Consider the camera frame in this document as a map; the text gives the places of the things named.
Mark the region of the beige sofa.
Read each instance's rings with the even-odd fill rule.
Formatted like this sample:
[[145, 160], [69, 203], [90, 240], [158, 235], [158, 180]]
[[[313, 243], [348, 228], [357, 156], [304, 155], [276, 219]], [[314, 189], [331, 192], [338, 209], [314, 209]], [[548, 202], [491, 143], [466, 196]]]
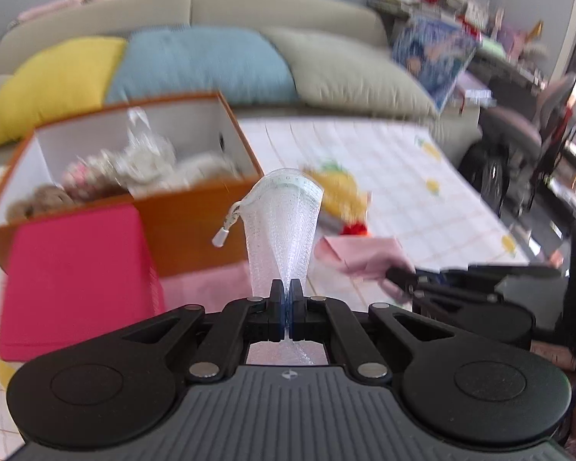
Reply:
[[127, 36], [145, 27], [221, 25], [314, 29], [381, 48], [378, 13], [341, 0], [98, 0], [18, 24], [0, 41], [0, 87], [36, 52], [85, 35]]

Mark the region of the orange crochet ball toy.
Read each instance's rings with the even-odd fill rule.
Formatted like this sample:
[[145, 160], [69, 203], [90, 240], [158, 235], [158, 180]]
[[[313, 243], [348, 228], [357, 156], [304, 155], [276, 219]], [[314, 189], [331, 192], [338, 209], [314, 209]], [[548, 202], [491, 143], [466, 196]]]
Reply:
[[366, 236], [370, 193], [363, 191], [348, 170], [338, 163], [303, 167], [305, 175], [323, 189], [324, 216], [340, 228], [341, 235]]

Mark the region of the light blue pillow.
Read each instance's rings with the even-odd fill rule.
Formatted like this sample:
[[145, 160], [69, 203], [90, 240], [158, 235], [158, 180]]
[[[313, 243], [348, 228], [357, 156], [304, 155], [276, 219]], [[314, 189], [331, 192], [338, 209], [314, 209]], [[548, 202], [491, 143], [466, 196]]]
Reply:
[[244, 28], [164, 27], [131, 35], [105, 95], [107, 105], [220, 92], [237, 106], [289, 105], [298, 96], [286, 61]]

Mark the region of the beige pillow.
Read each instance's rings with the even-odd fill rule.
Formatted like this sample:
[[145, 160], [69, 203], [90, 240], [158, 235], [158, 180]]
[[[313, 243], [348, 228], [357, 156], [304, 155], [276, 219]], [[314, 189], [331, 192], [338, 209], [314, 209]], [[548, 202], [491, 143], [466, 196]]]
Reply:
[[271, 27], [262, 35], [286, 61], [298, 97], [312, 107], [391, 119], [439, 116], [430, 94], [385, 50], [304, 29]]

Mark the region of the red Wonderlab box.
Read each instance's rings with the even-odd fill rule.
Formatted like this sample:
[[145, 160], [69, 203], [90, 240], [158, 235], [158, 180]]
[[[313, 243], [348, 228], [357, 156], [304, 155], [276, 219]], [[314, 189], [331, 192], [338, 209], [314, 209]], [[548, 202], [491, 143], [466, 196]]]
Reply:
[[139, 212], [117, 206], [22, 226], [0, 317], [0, 358], [40, 355], [163, 313]]

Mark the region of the pink cloth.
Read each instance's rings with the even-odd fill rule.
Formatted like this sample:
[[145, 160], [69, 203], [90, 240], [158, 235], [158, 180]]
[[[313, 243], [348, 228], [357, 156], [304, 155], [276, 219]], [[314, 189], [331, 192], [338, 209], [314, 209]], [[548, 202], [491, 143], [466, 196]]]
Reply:
[[407, 295], [386, 278], [389, 269], [415, 273], [412, 262], [393, 237], [324, 236], [316, 242], [313, 256], [326, 267], [348, 277], [376, 282], [386, 295], [398, 303], [407, 302]]

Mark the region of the cluttered side table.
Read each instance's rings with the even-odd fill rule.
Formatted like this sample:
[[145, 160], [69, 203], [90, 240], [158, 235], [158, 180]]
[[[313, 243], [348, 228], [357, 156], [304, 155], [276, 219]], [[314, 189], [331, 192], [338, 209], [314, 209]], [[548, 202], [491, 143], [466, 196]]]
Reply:
[[414, 17], [462, 26], [480, 42], [467, 72], [490, 93], [483, 99], [513, 109], [530, 118], [536, 96], [547, 86], [541, 63], [550, 50], [542, 41], [544, 23], [521, 29], [506, 22], [508, 0], [492, 6], [489, 0], [367, 0], [378, 12], [390, 41], [398, 38]]

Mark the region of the pink knitted item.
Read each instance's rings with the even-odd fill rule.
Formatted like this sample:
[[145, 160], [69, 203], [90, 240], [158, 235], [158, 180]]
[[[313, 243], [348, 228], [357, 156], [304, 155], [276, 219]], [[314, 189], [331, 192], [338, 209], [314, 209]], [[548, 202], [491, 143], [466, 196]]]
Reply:
[[101, 189], [101, 174], [85, 161], [75, 161], [66, 168], [61, 183], [73, 199], [91, 200]]

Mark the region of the white mesh zipper pouch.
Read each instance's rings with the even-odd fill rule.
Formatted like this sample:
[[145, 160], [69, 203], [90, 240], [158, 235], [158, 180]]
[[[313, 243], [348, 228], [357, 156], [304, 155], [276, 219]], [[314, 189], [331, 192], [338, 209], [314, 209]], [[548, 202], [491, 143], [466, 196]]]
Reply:
[[271, 294], [278, 281], [280, 342], [255, 355], [264, 363], [312, 365], [313, 352], [292, 335], [294, 315], [291, 283], [306, 284], [313, 242], [323, 202], [323, 189], [305, 173], [279, 169], [266, 174], [228, 210], [212, 245], [221, 248], [230, 229], [242, 222], [247, 242], [252, 295]]

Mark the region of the pink plush on sofa back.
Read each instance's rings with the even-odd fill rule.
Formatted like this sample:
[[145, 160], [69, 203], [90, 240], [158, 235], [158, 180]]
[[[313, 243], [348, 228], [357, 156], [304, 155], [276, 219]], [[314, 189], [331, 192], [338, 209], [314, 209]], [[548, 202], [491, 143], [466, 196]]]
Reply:
[[51, 0], [50, 2], [28, 8], [19, 13], [17, 17], [9, 23], [8, 28], [11, 29], [23, 23], [50, 15], [51, 13], [57, 13], [60, 10], [68, 10], [69, 8], [80, 7], [98, 1], [103, 0]]

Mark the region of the brown plush toy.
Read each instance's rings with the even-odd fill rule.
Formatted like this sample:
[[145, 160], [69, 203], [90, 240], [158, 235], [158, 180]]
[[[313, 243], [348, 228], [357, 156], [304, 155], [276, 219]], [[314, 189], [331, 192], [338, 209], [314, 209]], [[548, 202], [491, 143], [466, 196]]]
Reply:
[[103, 187], [91, 200], [75, 200], [63, 187], [46, 184], [38, 186], [29, 197], [12, 202], [5, 213], [6, 221], [11, 224], [18, 221], [35, 219], [47, 214], [70, 210], [81, 207], [105, 198], [113, 198], [127, 195], [127, 191], [118, 185]]

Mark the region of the cream towel cloth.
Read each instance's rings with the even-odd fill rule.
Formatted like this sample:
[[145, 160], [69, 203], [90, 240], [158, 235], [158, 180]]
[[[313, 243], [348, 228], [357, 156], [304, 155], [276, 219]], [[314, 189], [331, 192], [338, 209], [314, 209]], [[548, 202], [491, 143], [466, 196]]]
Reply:
[[222, 178], [240, 179], [241, 174], [229, 158], [219, 153], [205, 152], [177, 163], [169, 183], [175, 188], [193, 188]]

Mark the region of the yellow pillow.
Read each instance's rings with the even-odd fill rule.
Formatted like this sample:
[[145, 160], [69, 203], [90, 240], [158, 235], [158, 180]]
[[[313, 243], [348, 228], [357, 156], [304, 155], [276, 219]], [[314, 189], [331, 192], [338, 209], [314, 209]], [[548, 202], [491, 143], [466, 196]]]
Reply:
[[123, 38], [84, 36], [32, 56], [0, 87], [0, 147], [101, 108], [126, 47]]

